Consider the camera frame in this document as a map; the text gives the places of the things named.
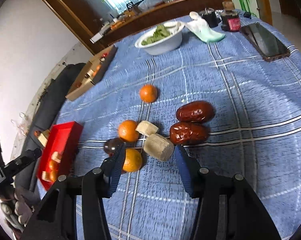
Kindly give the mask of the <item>gloved left hand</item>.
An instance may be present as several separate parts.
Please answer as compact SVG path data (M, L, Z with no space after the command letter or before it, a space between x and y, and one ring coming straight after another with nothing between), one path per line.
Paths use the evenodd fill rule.
M8 185L0 194L0 200L0 207L5 215L7 225L18 233L23 233L33 211L27 205L20 191L13 185Z

